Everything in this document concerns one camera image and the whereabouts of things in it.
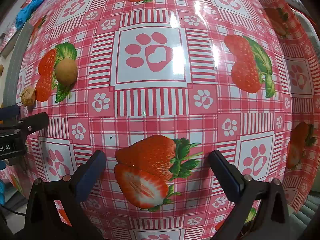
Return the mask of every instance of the black cable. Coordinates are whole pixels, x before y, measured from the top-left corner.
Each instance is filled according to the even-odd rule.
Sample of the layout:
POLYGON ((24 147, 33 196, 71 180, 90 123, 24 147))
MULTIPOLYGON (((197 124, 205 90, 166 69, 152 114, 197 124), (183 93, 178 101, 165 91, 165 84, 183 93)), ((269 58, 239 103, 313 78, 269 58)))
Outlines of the black cable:
POLYGON ((2 206, 4 209, 12 212, 13 214, 16 214, 16 215, 19 215, 19 216, 25 216, 25 215, 26 215, 25 213, 16 212, 16 211, 14 211, 14 210, 12 210, 12 209, 10 209, 10 208, 7 208, 7 207, 5 207, 5 206, 3 206, 3 205, 1 205, 1 206, 2 206))

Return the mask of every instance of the gray strip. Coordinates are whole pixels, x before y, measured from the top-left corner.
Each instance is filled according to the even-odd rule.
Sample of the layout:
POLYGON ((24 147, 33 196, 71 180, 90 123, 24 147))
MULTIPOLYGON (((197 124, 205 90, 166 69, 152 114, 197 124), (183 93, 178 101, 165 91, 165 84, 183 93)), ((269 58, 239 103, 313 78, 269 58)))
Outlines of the gray strip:
POLYGON ((3 107, 16 104, 17 83, 22 64, 24 52, 26 51, 33 26, 25 23, 22 27, 17 42, 13 48, 11 60, 8 67, 7 78, 4 85, 3 107))

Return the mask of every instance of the tablecloth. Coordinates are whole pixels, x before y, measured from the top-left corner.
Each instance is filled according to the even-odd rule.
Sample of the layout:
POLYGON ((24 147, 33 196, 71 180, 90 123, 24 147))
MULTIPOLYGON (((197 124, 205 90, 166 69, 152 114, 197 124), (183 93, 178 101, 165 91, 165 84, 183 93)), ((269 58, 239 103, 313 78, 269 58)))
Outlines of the tablecloth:
POLYGON ((301 206, 319 145, 305 147, 291 170, 287 149, 303 121, 313 124, 317 138, 319 65, 283 0, 46 0, 30 21, 39 19, 23 58, 17 103, 23 88, 35 87, 39 62, 52 49, 67 44, 78 79, 63 99, 53 80, 47 101, 37 101, 33 111, 21 106, 21 117, 50 116, 47 131, 28 137, 27 171, 12 166, 1 172, 25 195, 34 179, 61 179, 100 149, 106 170, 81 206, 105 238, 205 239, 234 207, 206 161, 218 149, 243 174, 279 178, 289 204, 301 206), (251 83, 243 81, 248 68, 251 83), (115 152, 156 134, 199 143, 190 155, 203 154, 190 173, 166 181, 179 194, 151 212, 121 191, 115 152))

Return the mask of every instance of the screw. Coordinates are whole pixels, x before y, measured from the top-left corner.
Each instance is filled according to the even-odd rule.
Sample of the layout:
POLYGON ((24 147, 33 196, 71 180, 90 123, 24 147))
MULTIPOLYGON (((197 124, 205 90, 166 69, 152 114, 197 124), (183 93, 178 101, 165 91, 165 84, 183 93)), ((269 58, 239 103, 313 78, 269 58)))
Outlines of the screw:
POLYGON ((243 176, 246 181, 251 181, 252 177, 249 174, 243 176))
POLYGON ((64 175, 63 178, 62 178, 63 181, 69 181, 71 180, 71 175, 70 174, 67 174, 67 175, 64 175))
POLYGON ((272 181, 276 185, 281 185, 281 181, 279 181, 279 179, 273 179, 272 181))
POLYGON ((42 182, 42 179, 38 178, 34 181, 34 184, 39 185, 42 182))

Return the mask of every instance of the round brown fruit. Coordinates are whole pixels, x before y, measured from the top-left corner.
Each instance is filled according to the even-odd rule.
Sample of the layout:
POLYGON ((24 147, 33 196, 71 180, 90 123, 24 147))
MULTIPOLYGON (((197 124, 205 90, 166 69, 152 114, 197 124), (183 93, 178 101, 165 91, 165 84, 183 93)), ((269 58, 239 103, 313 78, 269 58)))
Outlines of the round brown fruit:
POLYGON ((62 85, 69 86, 77 80, 77 64, 73 59, 65 58, 57 64, 54 73, 62 85))

